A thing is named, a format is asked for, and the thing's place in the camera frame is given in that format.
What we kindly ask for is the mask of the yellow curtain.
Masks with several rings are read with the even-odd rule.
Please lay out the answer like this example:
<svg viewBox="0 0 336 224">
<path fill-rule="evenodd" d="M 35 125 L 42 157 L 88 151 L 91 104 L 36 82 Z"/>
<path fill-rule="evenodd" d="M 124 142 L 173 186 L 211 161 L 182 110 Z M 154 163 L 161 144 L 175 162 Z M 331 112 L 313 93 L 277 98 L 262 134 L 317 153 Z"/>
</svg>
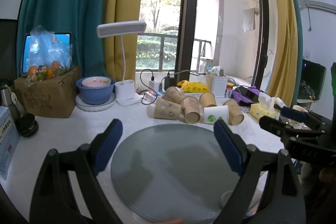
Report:
<svg viewBox="0 0 336 224">
<path fill-rule="evenodd" d="M 276 0 L 277 47 L 268 94 L 290 106 L 297 76 L 298 30 L 293 0 Z"/>
<path fill-rule="evenodd" d="M 105 0 L 104 23 L 139 20 L 141 0 Z M 116 81 L 122 80 L 122 53 L 120 38 L 111 36 L 104 38 L 104 58 L 106 75 Z M 137 54 L 137 35 L 123 36 L 123 46 L 126 57 L 125 79 L 135 79 Z"/>
</svg>

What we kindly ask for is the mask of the brown paper cup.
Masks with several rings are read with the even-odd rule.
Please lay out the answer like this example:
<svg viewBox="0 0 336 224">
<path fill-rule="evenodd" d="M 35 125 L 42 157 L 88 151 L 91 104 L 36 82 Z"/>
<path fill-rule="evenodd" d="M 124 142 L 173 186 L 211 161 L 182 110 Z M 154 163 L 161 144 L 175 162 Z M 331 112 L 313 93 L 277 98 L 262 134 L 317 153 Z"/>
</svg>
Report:
<svg viewBox="0 0 336 224">
<path fill-rule="evenodd" d="M 186 96 L 184 95 L 183 91 L 180 91 L 178 88 L 171 86 L 169 87 L 166 91 L 165 94 L 163 95 L 163 99 L 166 101 L 170 101 L 176 104 L 181 104 L 183 99 Z"/>
<path fill-rule="evenodd" d="M 228 121 L 231 125 L 237 126 L 244 120 L 244 114 L 240 110 L 238 103 L 234 99 L 227 100 L 223 103 L 223 106 L 228 107 Z"/>
<path fill-rule="evenodd" d="M 199 102 L 205 107 L 215 107 L 217 106 L 217 102 L 215 96 L 211 92 L 205 92 L 199 97 Z"/>
<path fill-rule="evenodd" d="M 185 97 L 181 102 L 182 113 L 185 121 L 189 124 L 195 124 L 199 122 L 200 108 L 199 100 L 195 97 Z"/>
<path fill-rule="evenodd" d="M 181 105 L 158 98 L 154 108 L 154 118 L 177 120 L 181 113 Z"/>
</svg>

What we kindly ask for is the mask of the white power charger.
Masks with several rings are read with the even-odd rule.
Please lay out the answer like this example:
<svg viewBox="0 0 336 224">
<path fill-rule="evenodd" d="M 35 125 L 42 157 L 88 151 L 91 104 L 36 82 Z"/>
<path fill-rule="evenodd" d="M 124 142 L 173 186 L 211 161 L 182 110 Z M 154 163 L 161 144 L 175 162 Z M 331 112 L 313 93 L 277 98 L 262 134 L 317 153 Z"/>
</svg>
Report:
<svg viewBox="0 0 336 224">
<path fill-rule="evenodd" d="M 155 80 L 154 76 L 152 76 L 151 80 L 149 81 L 149 91 L 152 94 L 159 92 L 159 82 Z"/>
</svg>

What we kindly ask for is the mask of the yellow tissue box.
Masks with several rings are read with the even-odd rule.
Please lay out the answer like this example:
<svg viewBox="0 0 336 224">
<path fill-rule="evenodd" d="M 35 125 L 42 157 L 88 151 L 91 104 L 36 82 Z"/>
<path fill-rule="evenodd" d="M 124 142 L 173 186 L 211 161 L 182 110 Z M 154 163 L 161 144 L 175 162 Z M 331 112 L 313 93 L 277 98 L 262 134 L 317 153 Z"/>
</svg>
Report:
<svg viewBox="0 0 336 224">
<path fill-rule="evenodd" d="M 251 105 L 249 113 L 257 121 L 259 121 L 260 118 L 263 116 L 278 119 L 280 113 L 274 108 L 275 99 L 276 98 L 270 97 L 267 94 L 260 93 L 258 97 L 258 102 Z"/>
</svg>

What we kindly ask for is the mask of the yellow curtain left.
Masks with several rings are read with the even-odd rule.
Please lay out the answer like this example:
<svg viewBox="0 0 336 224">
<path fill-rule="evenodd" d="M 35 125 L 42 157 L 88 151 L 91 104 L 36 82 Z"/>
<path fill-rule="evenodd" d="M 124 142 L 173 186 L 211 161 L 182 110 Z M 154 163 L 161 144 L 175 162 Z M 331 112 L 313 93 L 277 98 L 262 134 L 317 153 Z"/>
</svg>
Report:
<svg viewBox="0 0 336 224">
<path fill-rule="evenodd" d="M 141 0 L 105 0 L 104 23 L 139 20 Z M 111 36 L 104 38 L 104 58 L 106 75 L 116 81 L 122 80 L 122 53 L 120 38 Z M 137 54 L 137 35 L 123 36 L 123 46 L 126 57 L 125 79 L 135 79 Z"/>
</svg>

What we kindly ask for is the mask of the teal curtain left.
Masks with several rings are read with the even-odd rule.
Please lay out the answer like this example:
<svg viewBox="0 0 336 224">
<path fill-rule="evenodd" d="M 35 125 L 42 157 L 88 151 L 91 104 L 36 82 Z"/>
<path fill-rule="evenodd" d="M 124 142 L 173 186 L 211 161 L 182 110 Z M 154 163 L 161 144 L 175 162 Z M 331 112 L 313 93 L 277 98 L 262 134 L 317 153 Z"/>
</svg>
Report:
<svg viewBox="0 0 336 224">
<path fill-rule="evenodd" d="M 105 0 L 22 0 L 16 58 L 21 62 L 25 35 L 42 26 L 49 32 L 72 35 L 72 62 L 84 77 L 106 74 L 104 47 L 96 28 L 104 20 Z"/>
</svg>

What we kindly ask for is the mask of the purple cloth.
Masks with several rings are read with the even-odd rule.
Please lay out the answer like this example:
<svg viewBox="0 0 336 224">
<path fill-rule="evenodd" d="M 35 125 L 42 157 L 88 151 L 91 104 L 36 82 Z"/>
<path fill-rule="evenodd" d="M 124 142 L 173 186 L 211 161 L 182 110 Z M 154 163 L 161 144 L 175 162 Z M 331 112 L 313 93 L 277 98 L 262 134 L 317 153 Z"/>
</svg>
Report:
<svg viewBox="0 0 336 224">
<path fill-rule="evenodd" d="M 258 88 L 239 86 L 232 91 L 232 99 L 234 99 L 239 106 L 250 107 L 253 103 L 259 102 L 260 91 Z"/>
</svg>

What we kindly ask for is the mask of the bag of fruit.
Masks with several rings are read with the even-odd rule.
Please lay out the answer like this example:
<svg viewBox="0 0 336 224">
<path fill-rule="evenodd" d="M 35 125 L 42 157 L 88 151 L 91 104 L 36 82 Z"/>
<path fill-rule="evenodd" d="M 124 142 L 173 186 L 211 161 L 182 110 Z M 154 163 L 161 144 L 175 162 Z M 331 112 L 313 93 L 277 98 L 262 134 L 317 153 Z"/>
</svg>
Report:
<svg viewBox="0 0 336 224">
<path fill-rule="evenodd" d="M 72 36 L 42 26 L 30 32 L 26 80 L 28 85 L 62 76 L 72 67 Z"/>
</svg>

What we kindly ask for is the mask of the black window frame post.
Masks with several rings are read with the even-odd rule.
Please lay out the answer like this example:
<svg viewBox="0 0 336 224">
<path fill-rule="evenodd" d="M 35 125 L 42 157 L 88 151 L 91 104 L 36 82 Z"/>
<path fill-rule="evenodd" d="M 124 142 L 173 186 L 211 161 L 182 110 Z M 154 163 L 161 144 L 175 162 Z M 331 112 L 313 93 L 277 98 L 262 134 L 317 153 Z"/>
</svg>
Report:
<svg viewBox="0 0 336 224">
<path fill-rule="evenodd" d="M 197 0 L 181 0 L 177 59 L 175 71 L 177 80 L 188 80 L 193 54 L 193 43 L 195 35 L 195 21 L 197 15 Z"/>
</svg>

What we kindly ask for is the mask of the pink inner bowl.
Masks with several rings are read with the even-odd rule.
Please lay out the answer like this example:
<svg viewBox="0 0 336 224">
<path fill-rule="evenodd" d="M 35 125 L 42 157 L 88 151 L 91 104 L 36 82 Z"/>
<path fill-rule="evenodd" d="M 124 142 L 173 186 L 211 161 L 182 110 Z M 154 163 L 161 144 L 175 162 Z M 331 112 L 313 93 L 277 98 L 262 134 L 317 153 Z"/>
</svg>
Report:
<svg viewBox="0 0 336 224">
<path fill-rule="evenodd" d="M 82 80 L 82 85 L 87 88 L 102 88 L 105 86 L 109 86 L 111 84 L 111 79 L 108 77 L 87 77 Z"/>
</svg>

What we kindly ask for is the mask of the round grey glass turntable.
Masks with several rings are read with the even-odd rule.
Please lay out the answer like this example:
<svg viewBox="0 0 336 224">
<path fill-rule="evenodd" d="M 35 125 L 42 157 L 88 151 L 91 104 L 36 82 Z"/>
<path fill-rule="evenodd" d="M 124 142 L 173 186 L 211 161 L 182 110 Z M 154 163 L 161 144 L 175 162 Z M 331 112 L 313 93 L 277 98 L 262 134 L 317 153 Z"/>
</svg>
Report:
<svg viewBox="0 0 336 224">
<path fill-rule="evenodd" d="M 127 137 L 112 157 L 113 186 L 143 219 L 212 223 L 221 197 L 239 176 L 232 172 L 213 131 L 187 124 L 160 124 Z"/>
</svg>

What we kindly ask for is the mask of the blue plastic bowl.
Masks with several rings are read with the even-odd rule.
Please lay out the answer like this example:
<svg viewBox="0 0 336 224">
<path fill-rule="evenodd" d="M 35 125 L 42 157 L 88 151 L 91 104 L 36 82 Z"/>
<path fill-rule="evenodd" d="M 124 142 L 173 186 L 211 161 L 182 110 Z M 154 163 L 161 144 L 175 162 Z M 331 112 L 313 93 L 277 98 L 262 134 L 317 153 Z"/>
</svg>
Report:
<svg viewBox="0 0 336 224">
<path fill-rule="evenodd" d="M 87 77 L 76 81 L 76 86 L 79 89 L 79 94 L 81 95 L 82 100 L 90 105 L 100 105 L 107 102 L 113 93 L 114 85 L 116 83 L 115 79 L 108 77 L 111 79 L 111 84 L 109 86 L 102 88 L 87 88 L 82 85 L 82 80 L 85 78 Z"/>
</svg>

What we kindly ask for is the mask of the black monitor right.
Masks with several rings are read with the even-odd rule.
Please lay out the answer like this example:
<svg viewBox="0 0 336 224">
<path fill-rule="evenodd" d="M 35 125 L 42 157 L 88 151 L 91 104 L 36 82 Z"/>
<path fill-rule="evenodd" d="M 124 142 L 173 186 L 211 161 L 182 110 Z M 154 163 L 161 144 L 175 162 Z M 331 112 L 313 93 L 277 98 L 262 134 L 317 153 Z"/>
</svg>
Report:
<svg viewBox="0 0 336 224">
<path fill-rule="evenodd" d="M 318 63 L 303 59 L 298 99 L 318 101 L 321 97 L 326 68 Z"/>
</svg>

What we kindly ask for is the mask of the blue white medicine box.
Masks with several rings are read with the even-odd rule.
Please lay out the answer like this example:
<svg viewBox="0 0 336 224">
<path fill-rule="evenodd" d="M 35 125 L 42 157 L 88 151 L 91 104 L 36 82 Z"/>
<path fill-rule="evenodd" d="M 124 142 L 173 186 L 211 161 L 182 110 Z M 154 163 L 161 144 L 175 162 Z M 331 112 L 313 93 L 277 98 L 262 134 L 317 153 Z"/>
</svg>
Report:
<svg viewBox="0 0 336 224">
<path fill-rule="evenodd" d="M 0 126 L 0 174 L 6 180 L 13 154 L 20 139 L 8 107 L 1 106 Z"/>
</svg>

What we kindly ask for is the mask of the white paper cup green logo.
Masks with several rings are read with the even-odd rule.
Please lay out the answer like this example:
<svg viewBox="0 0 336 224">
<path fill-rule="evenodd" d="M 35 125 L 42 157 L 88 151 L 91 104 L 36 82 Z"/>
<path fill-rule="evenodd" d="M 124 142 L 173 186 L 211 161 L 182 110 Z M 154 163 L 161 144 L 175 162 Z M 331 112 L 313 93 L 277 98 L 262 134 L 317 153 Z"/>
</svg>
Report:
<svg viewBox="0 0 336 224">
<path fill-rule="evenodd" d="M 203 123 L 214 124 L 217 120 L 228 123 L 229 110 L 227 105 L 205 107 L 203 109 Z"/>
</svg>

